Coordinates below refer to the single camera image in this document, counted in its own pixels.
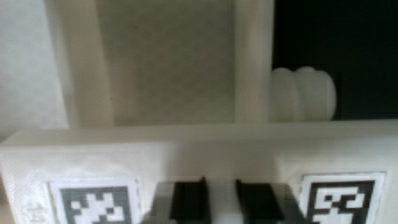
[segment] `white wall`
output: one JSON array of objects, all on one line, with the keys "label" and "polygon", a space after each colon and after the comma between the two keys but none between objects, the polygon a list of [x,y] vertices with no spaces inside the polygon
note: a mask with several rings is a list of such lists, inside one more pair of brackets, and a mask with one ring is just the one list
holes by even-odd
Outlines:
[{"label": "white wall", "polygon": [[59,24],[52,26],[54,33],[63,32],[58,39],[59,63],[70,66],[70,77],[65,77],[65,87],[74,89],[72,112],[74,123],[79,127],[113,127],[111,86],[107,63],[100,35],[100,24],[95,0],[49,0],[54,17]]},{"label": "white wall", "polygon": [[97,5],[116,125],[233,123],[235,1]]},{"label": "white wall", "polygon": [[0,0],[0,136],[66,128],[43,0]]}]

